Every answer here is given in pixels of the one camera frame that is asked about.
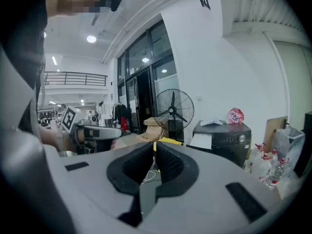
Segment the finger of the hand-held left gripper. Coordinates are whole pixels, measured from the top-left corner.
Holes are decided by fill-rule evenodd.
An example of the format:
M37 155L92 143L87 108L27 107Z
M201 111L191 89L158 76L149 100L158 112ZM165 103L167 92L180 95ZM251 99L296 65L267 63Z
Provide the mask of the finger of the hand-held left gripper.
M122 131L119 128L99 127L92 125L83 126L83 134L85 139L107 140L121 137Z

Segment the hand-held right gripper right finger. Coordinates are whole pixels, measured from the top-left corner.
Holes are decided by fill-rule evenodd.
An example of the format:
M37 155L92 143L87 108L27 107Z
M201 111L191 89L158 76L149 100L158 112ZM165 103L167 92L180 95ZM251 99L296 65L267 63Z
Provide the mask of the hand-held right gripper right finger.
M288 224L279 218L292 197L277 194L229 160L175 144L192 158L197 180L182 195L161 197L139 225L147 234L274 234Z

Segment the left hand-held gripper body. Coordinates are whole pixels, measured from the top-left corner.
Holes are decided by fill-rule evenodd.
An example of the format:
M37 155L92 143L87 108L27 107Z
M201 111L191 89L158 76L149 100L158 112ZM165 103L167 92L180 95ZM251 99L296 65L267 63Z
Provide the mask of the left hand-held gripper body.
M93 154L111 150L115 139L95 140L85 139L83 126L97 126L88 119L88 115L81 110L68 106L62 118L62 127L69 134L77 154Z

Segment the person's left forearm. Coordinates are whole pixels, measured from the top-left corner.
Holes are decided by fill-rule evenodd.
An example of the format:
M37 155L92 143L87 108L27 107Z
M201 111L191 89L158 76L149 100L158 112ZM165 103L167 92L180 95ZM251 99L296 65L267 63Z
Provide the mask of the person's left forearm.
M58 152L60 152L57 132L54 132L51 129L46 129L39 125L39 136L43 144L51 145L55 147Z

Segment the red detergent bag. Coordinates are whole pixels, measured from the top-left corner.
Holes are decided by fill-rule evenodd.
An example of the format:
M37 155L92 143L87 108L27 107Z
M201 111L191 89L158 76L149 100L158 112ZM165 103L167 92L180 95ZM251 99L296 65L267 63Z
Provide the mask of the red detergent bag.
M227 114L227 124L237 124L244 121L244 114L238 108L232 108Z

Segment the rack of dark clothes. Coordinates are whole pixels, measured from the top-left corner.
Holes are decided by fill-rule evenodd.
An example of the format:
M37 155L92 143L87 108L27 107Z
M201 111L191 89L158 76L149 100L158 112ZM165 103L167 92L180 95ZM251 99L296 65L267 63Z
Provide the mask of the rack of dark clothes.
M121 103L115 104L113 106L113 120L123 131L128 131L128 119L129 114L126 106Z

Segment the black balcony railing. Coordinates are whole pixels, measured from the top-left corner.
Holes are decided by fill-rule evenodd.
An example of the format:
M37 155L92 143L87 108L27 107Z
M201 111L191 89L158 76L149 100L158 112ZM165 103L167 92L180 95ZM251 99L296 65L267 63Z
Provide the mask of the black balcony railing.
M44 85L106 86L107 76L82 72L44 72Z

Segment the cardboard box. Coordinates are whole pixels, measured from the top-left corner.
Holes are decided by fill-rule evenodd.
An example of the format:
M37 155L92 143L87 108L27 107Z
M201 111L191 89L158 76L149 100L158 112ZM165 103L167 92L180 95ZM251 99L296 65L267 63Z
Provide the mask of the cardboard box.
M143 122L147 129L137 136L138 143L155 142L162 137L168 137L168 120L150 117Z

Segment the black washing machine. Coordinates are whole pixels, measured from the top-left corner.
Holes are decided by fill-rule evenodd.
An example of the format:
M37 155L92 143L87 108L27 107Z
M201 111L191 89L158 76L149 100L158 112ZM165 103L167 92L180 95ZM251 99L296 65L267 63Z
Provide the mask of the black washing machine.
M224 157L239 167L243 167L250 148L252 131L244 123L200 126L194 133L212 134L212 149L192 148Z

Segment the black screen panel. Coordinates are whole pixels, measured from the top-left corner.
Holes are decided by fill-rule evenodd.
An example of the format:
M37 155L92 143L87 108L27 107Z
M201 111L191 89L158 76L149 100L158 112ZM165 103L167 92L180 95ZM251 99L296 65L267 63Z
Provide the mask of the black screen panel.
M168 120L168 134L169 138L175 139L179 142L184 142L184 133L183 133L183 121L176 119Z

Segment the checked cloth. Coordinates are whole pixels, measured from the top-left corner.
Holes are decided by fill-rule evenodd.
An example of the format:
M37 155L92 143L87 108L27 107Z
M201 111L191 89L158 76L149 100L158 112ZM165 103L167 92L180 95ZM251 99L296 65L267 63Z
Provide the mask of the checked cloth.
M222 125L223 123L217 117L207 118L207 119L204 119L200 122L200 126L207 126L207 125L213 125L213 124Z

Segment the small clear water bottle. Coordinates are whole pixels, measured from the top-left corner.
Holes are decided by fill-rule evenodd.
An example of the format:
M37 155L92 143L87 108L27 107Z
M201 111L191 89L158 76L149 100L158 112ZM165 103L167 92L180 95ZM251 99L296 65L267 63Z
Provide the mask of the small clear water bottle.
M285 171L285 164L288 162L288 159L281 158L279 163L270 170L269 175L266 177L264 183L270 189L273 190L277 183L282 178Z

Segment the wooden board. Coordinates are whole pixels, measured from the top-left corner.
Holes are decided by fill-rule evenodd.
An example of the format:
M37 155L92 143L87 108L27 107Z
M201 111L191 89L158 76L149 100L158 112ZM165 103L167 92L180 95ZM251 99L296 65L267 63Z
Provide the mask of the wooden board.
M266 132L264 136L264 144L266 145L265 147L266 153L270 152L272 149L272 140L273 140L274 132L277 129L284 129L287 123L288 123L288 116L271 118L267 120Z

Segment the translucent plastic bag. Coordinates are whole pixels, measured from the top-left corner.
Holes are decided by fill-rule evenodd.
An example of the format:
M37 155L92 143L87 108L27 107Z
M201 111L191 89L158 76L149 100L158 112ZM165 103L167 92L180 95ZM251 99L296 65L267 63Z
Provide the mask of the translucent plastic bag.
M272 148L277 150L278 161L286 160L284 176L295 168L305 142L305 134L293 127L277 129L273 135Z

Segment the black pedestal fan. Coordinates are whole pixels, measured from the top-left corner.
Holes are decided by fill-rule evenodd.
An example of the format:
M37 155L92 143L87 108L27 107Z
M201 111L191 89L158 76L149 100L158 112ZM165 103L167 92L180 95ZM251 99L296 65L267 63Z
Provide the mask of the black pedestal fan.
M192 99L179 89L164 90L154 100L154 118L182 120L183 130L192 122L194 114Z

